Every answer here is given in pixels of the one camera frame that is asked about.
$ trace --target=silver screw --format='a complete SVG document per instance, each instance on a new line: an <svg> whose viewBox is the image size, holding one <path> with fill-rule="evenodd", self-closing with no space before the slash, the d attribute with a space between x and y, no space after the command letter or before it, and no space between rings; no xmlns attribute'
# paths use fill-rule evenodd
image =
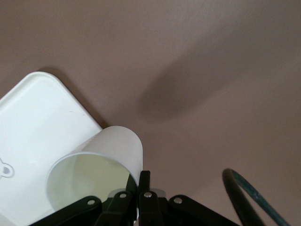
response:
<svg viewBox="0 0 301 226"><path fill-rule="evenodd" d="M177 197L174 199L174 202L177 204L181 204L183 202L183 200L181 198Z"/></svg>
<svg viewBox="0 0 301 226"><path fill-rule="evenodd" d="M144 193L145 198L151 198L151 196L152 196L152 193L150 193L150 192Z"/></svg>
<svg viewBox="0 0 301 226"><path fill-rule="evenodd" d="M119 196L119 197L123 199L123 198L125 198L126 196L127 196L127 194L125 194L125 193L122 193L122 194L120 194L120 196Z"/></svg>
<svg viewBox="0 0 301 226"><path fill-rule="evenodd" d="M95 203L95 200L91 199L87 202L88 205L93 205Z"/></svg>

